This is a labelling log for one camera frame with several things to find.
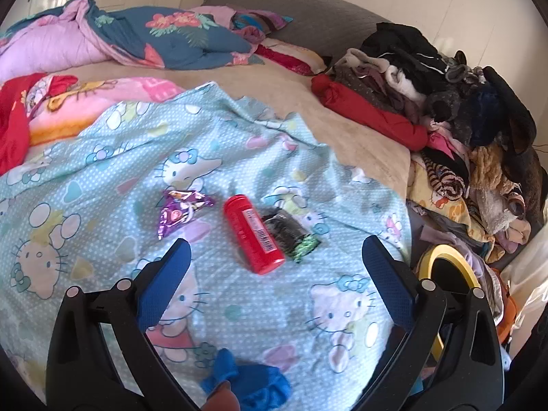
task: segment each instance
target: blue gripper pad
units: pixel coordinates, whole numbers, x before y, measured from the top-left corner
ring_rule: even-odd
[[[415,324],[416,276],[405,263],[394,260],[376,236],[363,242],[362,258],[394,324],[409,333]]]
[[[150,326],[156,326],[162,318],[169,301],[190,267],[191,256],[190,244],[179,238],[160,261],[149,263],[161,265],[161,268],[139,295],[137,324],[141,332]]]

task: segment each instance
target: beige bed sheet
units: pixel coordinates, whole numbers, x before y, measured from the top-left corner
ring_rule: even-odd
[[[290,112],[302,115],[320,142],[333,148],[344,165],[355,165],[371,178],[406,197],[409,151],[382,134],[345,119],[325,108],[310,90],[310,78],[286,70],[265,59],[265,65],[216,68],[202,71],[152,70],[123,66],[116,62],[71,68],[58,74],[74,74],[82,81],[131,76],[169,79],[185,89],[217,82],[231,97],[254,97],[275,109],[278,117]]]

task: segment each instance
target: light blue blanket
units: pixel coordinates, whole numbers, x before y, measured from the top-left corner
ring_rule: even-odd
[[[284,409],[352,406],[392,325],[361,246],[376,234],[395,258],[407,260],[402,199],[361,169],[339,164],[298,115],[277,120],[262,103],[234,101],[215,83],[165,103],[140,103],[138,115],[111,129],[110,116],[130,104],[109,108],[75,140],[0,178],[0,343],[19,372],[43,397],[65,290],[111,288],[181,236],[192,247],[191,268],[147,334],[199,405],[199,382],[226,347],[239,362],[285,373],[292,396]],[[217,203],[158,241],[167,187],[198,189]],[[252,273],[222,213],[237,193],[262,212],[286,209],[321,245],[300,264]],[[135,389],[119,351],[113,358]]]

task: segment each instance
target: silver screw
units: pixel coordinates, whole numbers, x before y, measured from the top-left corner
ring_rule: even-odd
[[[424,290],[428,290],[432,292],[436,288],[436,284],[431,279],[423,279],[420,282],[420,285],[423,287]]]
[[[116,283],[116,288],[118,290],[128,290],[131,286],[132,286],[132,282],[131,280],[127,278],[121,279],[120,281]]]
[[[485,292],[481,290],[479,287],[473,288],[472,293],[474,294],[476,298],[479,298],[479,299],[485,298]]]
[[[80,289],[76,286],[69,287],[66,292],[66,296],[73,298],[80,292]]]

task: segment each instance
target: barcode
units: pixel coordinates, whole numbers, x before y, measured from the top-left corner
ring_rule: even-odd
[[[257,240],[259,240],[259,244],[264,252],[269,253],[274,251],[276,246],[274,245],[274,242],[272,242],[272,239],[270,239],[269,234],[265,230],[261,220],[257,217],[253,209],[244,210],[242,213],[251,227],[251,230],[253,230],[253,233],[257,237]]]

